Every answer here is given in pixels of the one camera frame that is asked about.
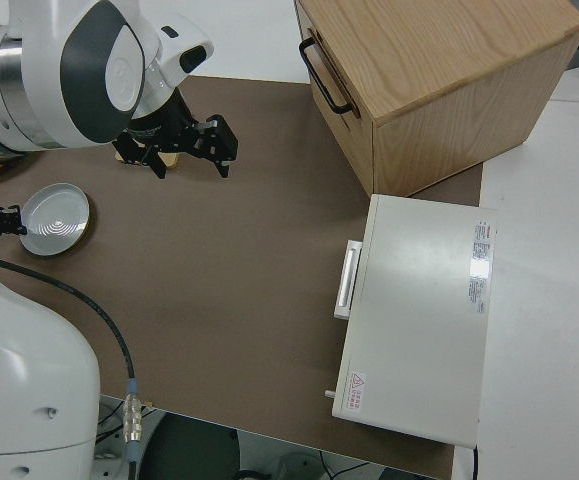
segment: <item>black cable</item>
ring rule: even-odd
[[[114,408],[114,409],[111,411],[111,413],[110,413],[109,415],[107,415],[105,418],[103,418],[102,420],[100,420],[100,421],[98,422],[98,425],[102,425],[102,424],[105,423],[107,420],[109,420],[111,417],[113,417],[113,415],[118,411],[118,409],[119,409],[120,407],[122,407],[122,404],[123,404],[123,403],[125,403],[124,400],[122,400],[122,401],[116,406],[116,408]]]
[[[338,477],[339,475],[342,475],[343,473],[347,473],[347,472],[350,472],[352,470],[356,470],[357,468],[360,468],[360,467],[365,467],[365,466],[369,465],[369,463],[370,463],[370,462],[359,463],[358,465],[354,465],[353,467],[350,467],[350,468],[345,468],[344,470],[340,470],[339,472],[332,474],[331,471],[329,471],[327,464],[325,463],[324,456],[322,455],[322,450],[318,450],[318,453],[320,454],[320,462],[322,463],[322,468],[325,469],[325,472],[327,473],[329,480],[333,480],[334,478]]]
[[[472,480],[478,480],[478,447],[473,449],[473,475]]]
[[[355,469],[360,468],[360,467],[366,467],[367,465],[369,465],[369,462],[359,463],[358,465],[355,465],[351,468],[345,468],[344,470],[340,470],[333,477],[331,477],[331,480],[333,480],[334,478],[336,478],[339,475],[342,475],[343,473],[350,472],[350,471],[355,470]]]
[[[327,467],[327,464],[325,463],[325,458],[322,456],[322,450],[318,450],[318,453],[320,454],[320,463],[322,463],[322,468],[325,469],[325,473],[329,477],[329,480],[331,480],[333,477],[331,476],[331,472],[329,471],[329,468]]]
[[[105,321],[113,336],[116,338],[116,342],[118,342],[118,346],[122,351],[122,355],[125,358],[125,363],[127,365],[127,373],[129,378],[136,378],[133,369],[133,361],[131,360],[131,354],[129,353],[129,348],[127,347],[127,343],[123,338],[120,330],[111,319],[111,317],[105,312],[100,305],[94,302],[91,298],[87,295],[82,293],[80,290],[72,287],[71,285],[67,285],[66,283],[61,282],[60,280],[56,280],[44,273],[36,272],[35,270],[31,270],[30,268],[22,267],[20,265],[16,265],[15,263],[6,262],[5,260],[0,260],[0,268],[5,268],[7,270],[11,270],[12,272],[19,273],[21,275],[26,275],[31,278],[35,278],[36,280],[40,280],[41,282],[48,283],[49,285],[53,285],[60,290],[64,290],[67,293],[70,293],[74,297],[82,300],[86,303],[89,307],[91,307],[102,319]]]
[[[136,462],[129,462],[129,476],[128,480],[136,480],[138,478],[138,468]]]

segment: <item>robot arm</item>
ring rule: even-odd
[[[9,5],[10,25],[0,26],[0,156],[113,142],[127,163],[160,177],[157,152],[207,158],[227,176],[236,138],[220,116],[195,120],[177,89],[213,53],[182,15],[145,18],[137,0]]]
[[[220,116],[196,121],[177,89],[213,53],[184,17],[145,18],[137,0],[9,6],[10,23],[0,26],[0,157],[113,142],[128,163],[159,176],[158,151],[208,158],[226,176],[237,140]],[[5,231],[21,227],[5,220]],[[88,480],[98,399],[97,361],[82,335],[0,284],[0,479]],[[131,423],[139,404],[126,403]],[[135,475],[136,452],[127,458]]]

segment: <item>brown table surface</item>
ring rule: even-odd
[[[181,158],[166,180],[110,146],[43,153],[0,176],[0,205],[57,182],[88,195],[92,222],[69,252],[39,258],[13,236],[0,257],[71,283],[124,333],[155,406],[230,427],[449,478],[453,447],[332,417],[346,324],[333,318],[347,239],[369,206],[308,85],[191,78],[197,117],[223,114],[240,141],[220,179]],[[479,168],[421,198],[477,204]],[[72,321],[94,348],[102,393],[124,395],[122,357],[97,316],[52,287],[0,271]]]

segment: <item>wooden box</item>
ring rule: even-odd
[[[569,0],[295,0],[362,186],[407,196],[524,142],[579,43]]]

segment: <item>warning label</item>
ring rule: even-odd
[[[347,410],[360,411],[362,408],[362,393],[365,390],[367,375],[364,373],[351,372],[349,384],[347,386],[347,399],[345,408]]]

